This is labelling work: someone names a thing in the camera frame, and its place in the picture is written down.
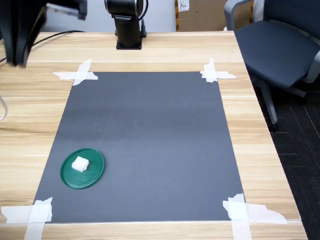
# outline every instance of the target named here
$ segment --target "white sponge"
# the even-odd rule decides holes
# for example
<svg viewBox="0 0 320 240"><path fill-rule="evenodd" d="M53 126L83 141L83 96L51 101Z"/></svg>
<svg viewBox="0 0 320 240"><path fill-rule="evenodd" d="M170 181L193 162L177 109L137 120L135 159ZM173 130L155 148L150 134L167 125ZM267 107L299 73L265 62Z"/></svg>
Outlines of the white sponge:
<svg viewBox="0 0 320 240"><path fill-rule="evenodd" d="M87 170L89 163L90 162L88 159L78 156L72 163L71 167L74 170L77 170L83 173L85 170Z"/></svg>

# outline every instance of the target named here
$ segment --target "green lid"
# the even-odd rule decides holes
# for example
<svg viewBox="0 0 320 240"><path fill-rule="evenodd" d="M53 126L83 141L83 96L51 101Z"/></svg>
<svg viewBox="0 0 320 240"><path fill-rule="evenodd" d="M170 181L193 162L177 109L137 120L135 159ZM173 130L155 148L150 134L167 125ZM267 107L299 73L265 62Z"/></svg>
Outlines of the green lid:
<svg viewBox="0 0 320 240"><path fill-rule="evenodd" d="M89 160L86 171L80 172L72 168L72 163L77 157ZM72 189L85 189L95 184L104 170L104 156L92 148L82 148L74 151L64 160L60 168L60 177L63 183Z"/></svg>

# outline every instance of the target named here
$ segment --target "dark carpet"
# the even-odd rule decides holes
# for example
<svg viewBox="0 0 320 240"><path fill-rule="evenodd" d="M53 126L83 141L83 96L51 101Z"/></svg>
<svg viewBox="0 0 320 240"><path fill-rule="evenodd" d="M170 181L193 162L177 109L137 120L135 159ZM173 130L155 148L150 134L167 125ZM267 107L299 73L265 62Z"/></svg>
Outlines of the dark carpet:
<svg viewBox="0 0 320 240"><path fill-rule="evenodd" d="M320 240L320 78L309 84L299 82L307 103L272 88L279 129L271 136L296 201L309 240ZM269 123L259 89L256 93Z"/></svg>

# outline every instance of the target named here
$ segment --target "black cable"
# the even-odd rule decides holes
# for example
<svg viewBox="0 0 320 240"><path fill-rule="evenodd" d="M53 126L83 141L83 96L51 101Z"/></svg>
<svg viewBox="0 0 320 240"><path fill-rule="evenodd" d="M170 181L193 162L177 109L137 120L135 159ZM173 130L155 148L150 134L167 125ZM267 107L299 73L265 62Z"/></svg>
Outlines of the black cable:
<svg viewBox="0 0 320 240"><path fill-rule="evenodd" d="M145 9L144 9L143 14L139 17L139 21L142 20L142 19L145 17L145 15L146 15L146 13L147 13L147 11L148 11L149 0L145 0L145 2L146 2Z"/></svg>
<svg viewBox="0 0 320 240"><path fill-rule="evenodd" d="M56 36L59 36L59 35L72 34L72 33L85 33L85 31L71 30L71 31L59 32L59 33L53 34L53 35L51 35L51 36L47 36L47 37L45 37L44 39L41 39L40 41L37 41L37 42L34 43L32 46L35 46L35 45L37 45L37 44L39 44L39 43L41 43L41 42L43 42L43 41L45 41L45 40L51 39L51 38L56 37ZM5 57L5 58L2 58L2 59L0 60L0 63L2 63L2 62L3 62L4 60L6 60L6 59L7 59L6 57Z"/></svg>

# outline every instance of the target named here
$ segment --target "wooden desk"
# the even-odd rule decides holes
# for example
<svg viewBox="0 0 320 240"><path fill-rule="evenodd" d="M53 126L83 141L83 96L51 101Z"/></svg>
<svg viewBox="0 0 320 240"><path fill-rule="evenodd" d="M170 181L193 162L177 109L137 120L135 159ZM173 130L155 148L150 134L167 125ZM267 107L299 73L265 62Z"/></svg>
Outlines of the wooden desk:
<svg viewBox="0 0 320 240"><path fill-rule="evenodd" d="M246 201L288 220L288 225L251 223L252 239L307 239L234 34L150 33L142 50L128 51L116 50L116 41L113 34L72 33L33 48L26 69L0 64L0 94L9 110L0 122L0 206L33 203L72 86L52 72L76 72L90 58L93 72L202 71L213 58L217 71L237 77L218 83ZM1 225L0 239L23 239L25 231L26 226ZM231 222L222 221L47 224L42 239L234 238Z"/></svg>

